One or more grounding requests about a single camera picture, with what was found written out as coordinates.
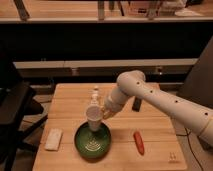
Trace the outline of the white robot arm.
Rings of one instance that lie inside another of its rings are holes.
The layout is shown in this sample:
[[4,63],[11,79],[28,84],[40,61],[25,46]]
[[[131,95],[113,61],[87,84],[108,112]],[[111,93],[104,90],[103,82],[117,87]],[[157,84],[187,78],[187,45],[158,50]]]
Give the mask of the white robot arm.
[[139,70],[123,72],[117,77],[116,86],[105,97],[103,118],[119,113],[132,96],[147,101],[213,146],[213,109],[150,86]]

